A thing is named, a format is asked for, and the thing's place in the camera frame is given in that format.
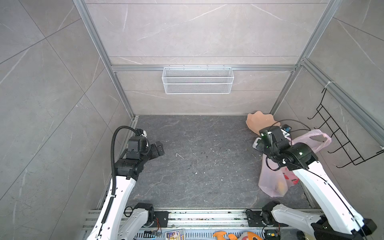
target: metal profile beam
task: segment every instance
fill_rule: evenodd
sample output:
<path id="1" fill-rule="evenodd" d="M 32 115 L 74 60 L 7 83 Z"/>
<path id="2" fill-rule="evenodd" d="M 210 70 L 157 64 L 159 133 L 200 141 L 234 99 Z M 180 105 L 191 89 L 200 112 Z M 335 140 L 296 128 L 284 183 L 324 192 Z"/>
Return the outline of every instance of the metal profile beam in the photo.
<path id="1" fill-rule="evenodd" d="M 113 65 L 113 71 L 163 71 L 164 67 L 231 67 L 233 71 L 294 71 L 296 65 Z"/>
<path id="2" fill-rule="evenodd" d="M 97 33 L 96 27 L 93 24 L 93 21 L 91 19 L 91 16 L 88 12 L 87 6 L 84 2 L 84 0 L 73 0 L 77 10 L 79 11 L 80 17 L 83 20 L 85 27 L 88 30 L 88 33 L 100 55 L 101 60 L 103 61 L 105 68 L 112 79 L 113 84 L 115 85 L 115 88 L 124 104 L 124 107 L 131 119 L 134 118 L 134 113 L 132 111 L 132 108 L 129 104 L 129 101 L 127 99 L 127 96 L 125 95 L 125 92 L 121 86 L 121 83 L 119 79 L 117 78 L 115 72 L 111 68 L 111 62 L 108 58 L 107 52 L 105 51 L 105 48 L 103 46 L 103 43 L 101 42 L 101 39 Z"/>
<path id="3" fill-rule="evenodd" d="M 329 81 L 332 81 L 331 78 L 324 74 L 309 59 L 305 58 L 302 63 L 305 69 L 311 73 L 321 85 L 326 86 Z M 384 127 L 382 124 L 367 113 L 367 111 L 351 96 L 345 93 L 337 83 L 329 84 L 327 86 L 327 90 L 345 109 L 347 109 L 347 111 L 367 130 L 367 132 L 372 135 L 378 143 L 384 146 Z"/>
<path id="4" fill-rule="evenodd" d="M 309 55 L 312 53 L 314 47 L 316 46 L 320 37 L 323 35 L 325 29 L 327 28 L 333 15 L 336 13 L 337 9 L 341 5 L 342 1 L 343 0 L 330 0 L 328 2 L 328 5 L 325 8 L 323 15 L 321 16 L 315 30 L 313 31 L 313 34 L 311 35 L 307 45 L 305 46 L 303 52 L 301 53 L 298 62 L 296 63 L 296 66 L 297 66 L 296 70 L 288 77 L 287 82 L 283 86 L 279 96 L 277 97 L 275 103 L 271 108 L 270 114 L 272 115 L 275 114 L 277 109 L 280 107 L 280 104 L 283 102 L 285 96 L 288 93 L 288 90 L 291 88 L 293 82 L 295 81 L 297 74 L 300 72 L 301 68 L 303 67 L 301 64 L 302 60 L 304 58 L 308 58 Z"/>
<path id="5" fill-rule="evenodd" d="M 155 209 L 155 211 L 167 211 L 168 226 L 164 230 L 172 231 L 177 228 L 185 229 L 262 229 L 263 227 L 249 227 L 248 217 L 245 214 L 247 209 Z M 298 211 L 311 213 L 320 213 L 321 209 L 296 209 Z M 260 211 L 261 209 L 252 209 L 252 211 Z M 100 210 L 90 210 L 83 224 L 83 230 L 92 230 L 100 215 Z M 121 224 L 128 218 L 122 216 Z M 143 227 L 142 230 L 155 230 L 154 227 Z"/>

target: black cable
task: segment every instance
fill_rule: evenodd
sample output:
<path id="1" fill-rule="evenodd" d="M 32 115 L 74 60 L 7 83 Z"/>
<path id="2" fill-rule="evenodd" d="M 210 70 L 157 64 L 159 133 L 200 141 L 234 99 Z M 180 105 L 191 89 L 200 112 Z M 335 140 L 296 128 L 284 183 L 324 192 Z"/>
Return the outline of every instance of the black cable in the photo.
<path id="1" fill-rule="evenodd" d="M 117 136 L 118 132 L 121 129 L 123 129 L 123 128 L 126 128 L 126 129 L 129 129 L 129 130 L 133 131 L 136 136 L 139 135 L 139 133 L 135 129 L 133 129 L 133 128 L 129 127 L 129 126 L 120 126 L 113 133 L 112 142 L 111 142 L 111 168 L 112 168 L 112 173 L 111 173 L 111 175 L 112 175 L 112 192 L 111 192 L 111 195 L 112 196 L 114 196 L 115 193 L 116 193 L 115 141 L 116 141 L 116 136 Z M 101 223 L 105 223 L 106 222 L 108 214 L 109 214 L 109 211 L 111 210 L 114 198 L 115 197 L 110 197 L 109 198 L 107 209 L 106 209 L 106 211 L 104 213 L 104 216 L 103 216 L 103 219 L 101 220 Z"/>
<path id="2" fill-rule="evenodd" d="M 367 235 L 365 234 L 363 228 L 360 226 L 359 222 L 356 220 L 355 216 L 353 215 L 353 213 L 351 212 L 351 210 L 349 209 L 349 207 L 345 204 L 345 202 L 341 199 L 341 197 L 340 197 L 340 196 L 338 195 L 338 193 L 334 190 L 334 188 L 328 183 L 327 180 L 325 180 L 324 178 L 320 177 L 320 176 L 317 175 L 316 173 L 311 172 L 311 171 L 309 171 L 309 170 L 307 170 L 307 169 L 305 169 L 305 168 L 303 168 L 303 167 L 300 167 L 300 166 L 298 166 L 298 165 L 296 165 L 296 164 L 293 164 L 293 163 L 290 163 L 290 162 L 288 162 L 288 163 L 289 163 L 289 164 L 292 164 L 292 165 L 294 165 L 294 166 L 296 166 L 296 167 L 298 167 L 298 168 L 304 169 L 305 171 L 310 172 L 310 173 L 312 173 L 312 174 L 318 176 L 318 177 L 321 178 L 324 182 L 326 182 L 326 183 L 328 184 L 328 186 L 335 192 L 336 196 L 339 197 L 339 199 L 340 199 L 340 201 L 343 203 L 343 205 L 347 208 L 347 210 L 349 211 L 349 214 L 351 214 L 351 216 L 354 218 L 355 222 L 358 224 L 359 228 L 361 229 L 362 233 L 364 234 L 365 239 L 368 240 Z"/>
<path id="3" fill-rule="evenodd" d="M 297 129 L 297 130 L 293 130 L 293 131 L 290 131 L 289 132 L 289 134 L 291 134 L 292 132 L 296 132 L 296 131 L 299 131 L 299 130 L 306 130 L 306 131 L 310 131 L 310 130 L 308 130 L 308 129 Z"/>
<path id="4" fill-rule="evenodd" d="M 146 153 L 143 153 L 143 155 L 147 155 L 149 153 L 149 151 L 151 150 L 151 144 L 149 143 L 147 138 L 146 138 L 146 140 L 147 140 L 147 144 L 148 144 L 148 151 Z"/>
<path id="5" fill-rule="evenodd" d="M 308 129 L 305 129 L 305 128 L 303 128 L 303 129 L 297 129 L 297 130 L 293 130 L 293 131 L 290 131 L 290 132 L 288 132 L 288 133 L 291 133 L 291 132 L 296 132 L 296 131 L 299 131 L 299 130 L 306 130 L 306 131 L 310 131 L 310 130 L 308 130 Z"/>
<path id="6" fill-rule="evenodd" d="M 276 169 L 272 169 L 272 168 L 268 165 L 268 158 L 267 158 L 267 157 L 265 158 L 265 163 L 266 163 L 266 166 L 267 166 L 269 169 L 271 169 L 272 171 L 275 171 L 275 172 L 281 168 L 281 167 L 278 167 L 278 168 L 276 168 Z"/>
<path id="7" fill-rule="evenodd" d="M 269 126 L 269 128 L 272 127 L 272 126 L 274 126 L 276 123 L 278 123 L 278 122 L 282 122 L 282 121 L 294 121 L 294 122 L 299 122 L 299 123 L 303 124 L 304 126 L 306 126 L 306 127 L 308 128 L 309 131 L 311 130 L 311 128 L 308 127 L 308 125 L 306 125 L 305 123 L 300 122 L 300 121 L 298 121 L 298 120 L 294 120 L 294 119 L 283 119 L 283 120 L 277 121 L 277 122 L 275 122 L 274 124 L 272 124 L 271 126 Z"/>
<path id="8" fill-rule="evenodd" d="M 267 227 L 268 225 L 265 225 L 263 228 L 262 228 L 262 237 L 263 237 L 263 239 L 265 239 L 265 235 L 264 235 L 264 229 L 265 229 L 265 227 Z"/>
<path id="9" fill-rule="evenodd" d="M 125 214 L 125 211 L 126 211 L 127 208 L 129 208 L 129 207 L 131 208 L 132 211 L 131 211 L 131 214 L 130 214 L 129 216 L 127 216 L 127 214 Z M 126 217 L 130 217 L 130 216 L 132 215 L 132 213 L 133 213 L 133 208 L 132 208 L 131 206 L 126 206 L 125 209 L 124 209 L 124 215 L 125 215 Z"/>

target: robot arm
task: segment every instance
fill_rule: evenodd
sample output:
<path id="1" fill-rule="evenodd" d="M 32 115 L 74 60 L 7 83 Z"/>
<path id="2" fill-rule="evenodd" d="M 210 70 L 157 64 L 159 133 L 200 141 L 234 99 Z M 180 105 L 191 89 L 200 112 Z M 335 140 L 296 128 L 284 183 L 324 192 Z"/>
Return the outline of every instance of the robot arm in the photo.
<path id="1" fill-rule="evenodd" d="M 309 146 L 301 142 L 291 146 L 277 126 L 260 130 L 260 135 L 254 147 L 278 163 L 279 168 L 286 166 L 293 171 L 325 214 L 308 215 L 275 202 L 265 209 L 275 221 L 296 227 L 317 240 L 362 239 L 376 230 L 375 223 L 364 219 L 341 195 Z"/>
<path id="2" fill-rule="evenodd" d="M 121 127 L 115 131 L 112 139 L 112 149 L 119 129 Z M 129 139 L 128 148 L 124 150 L 116 163 L 113 162 L 116 181 L 115 193 L 112 195 L 114 179 L 111 179 L 106 201 L 87 240 L 132 240 L 142 226 L 150 226 L 154 222 L 153 205 L 138 203 L 133 208 L 131 217 L 119 227 L 127 200 L 136 184 L 139 173 L 144 169 L 144 164 L 148 160 L 164 155 L 161 142 L 149 144 L 145 131 L 136 129 L 134 132 L 136 136 Z M 111 198 L 113 201 L 109 206 L 108 203 Z"/>

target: gray tile wall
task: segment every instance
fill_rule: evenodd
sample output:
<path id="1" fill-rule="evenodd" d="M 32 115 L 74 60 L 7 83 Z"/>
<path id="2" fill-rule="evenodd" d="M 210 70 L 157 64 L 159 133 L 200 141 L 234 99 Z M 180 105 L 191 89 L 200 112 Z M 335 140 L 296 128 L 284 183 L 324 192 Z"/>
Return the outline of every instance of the gray tile wall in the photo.
<path id="1" fill-rule="evenodd" d="M 324 0 L 88 0 L 113 64 L 295 64 Z"/>
<path id="2" fill-rule="evenodd" d="M 345 0 L 310 59 L 384 125 L 384 1 Z"/>
<path id="3" fill-rule="evenodd" d="M 235 71 L 229 94 L 165 94 L 161 71 L 119 72 L 136 114 L 268 113 L 289 71 Z"/>
<path id="4" fill-rule="evenodd" d="M 322 90 L 323 86 L 310 73 L 302 70 L 274 115 L 275 119 L 300 120 L 311 128 L 321 126 L 324 121 L 319 115 L 312 120 L 308 118 L 315 115 L 316 107 L 323 96 Z M 373 137 L 328 92 L 324 97 L 323 105 L 365 159 L 381 150 L 380 145 Z M 324 111 L 321 112 L 324 117 L 328 116 Z M 286 123 L 292 126 L 293 130 L 303 128 L 300 123 L 292 121 Z M 331 123 L 330 125 L 333 130 L 337 129 L 334 124 Z M 320 129 L 328 135 L 332 134 L 331 130 L 325 125 Z M 297 137 L 304 132 L 294 132 L 293 136 Z M 340 132 L 336 135 L 342 143 L 347 142 Z M 321 150 L 317 156 L 326 173 L 352 206 L 363 217 L 375 221 L 378 229 L 372 235 L 373 239 L 383 239 L 384 209 L 382 208 L 382 201 L 384 199 L 384 190 L 382 188 L 382 163 L 384 155 L 379 155 L 357 166 L 350 164 L 344 168 L 337 168 L 336 166 L 342 166 L 350 162 L 342 149 L 332 154 L 328 153 L 328 151 L 332 152 L 339 147 L 340 144 L 333 137 L 331 145 Z M 345 148 L 352 159 L 357 157 L 357 153 L 350 144 L 347 144 Z"/>
<path id="5" fill-rule="evenodd" d="M 0 103 L 0 239 L 76 238 L 129 118 L 71 0 L 1 1 Z"/>

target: orange plush toy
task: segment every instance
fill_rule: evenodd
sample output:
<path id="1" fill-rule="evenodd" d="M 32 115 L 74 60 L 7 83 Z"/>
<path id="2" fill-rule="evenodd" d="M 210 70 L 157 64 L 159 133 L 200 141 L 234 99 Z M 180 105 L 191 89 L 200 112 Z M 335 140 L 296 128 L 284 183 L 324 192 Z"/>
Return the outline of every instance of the orange plush toy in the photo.
<path id="1" fill-rule="evenodd" d="M 227 234 L 225 231 L 215 232 L 213 234 L 214 237 L 217 237 L 217 240 L 226 240 L 224 235 Z M 253 232 L 245 232 L 238 239 L 234 234 L 228 235 L 230 240 L 263 240 L 259 235 Z"/>

